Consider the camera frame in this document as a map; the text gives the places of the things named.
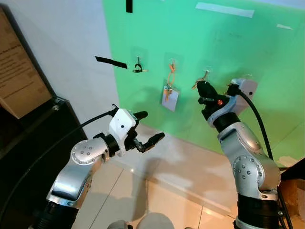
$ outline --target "green wall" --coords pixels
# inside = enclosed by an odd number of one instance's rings
[[[245,18],[199,10],[198,2],[255,13]],[[144,124],[220,153],[217,132],[204,120],[191,87],[207,67],[212,69],[208,80],[220,93],[232,78],[246,75],[258,82],[253,102],[274,159],[304,157],[303,10],[248,0],[133,0],[133,13],[125,12],[122,0],[103,0],[103,6],[112,58],[128,65],[128,70],[114,68],[121,107],[146,110]],[[137,55],[148,72],[132,72]],[[180,90],[175,112],[161,106],[171,58],[177,62],[174,85]],[[247,108],[240,119],[262,143],[252,111]]]

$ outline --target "black tape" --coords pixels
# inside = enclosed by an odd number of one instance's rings
[[[127,68],[127,64],[122,63],[122,62],[114,61],[114,60],[104,58],[104,57],[99,57],[99,56],[96,56],[95,58],[98,62],[109,63],[109,64],[112,64],[114,66],[118,66],[120,68]]]
[[[126,0],[126,13],[132,13],[132,0]]]

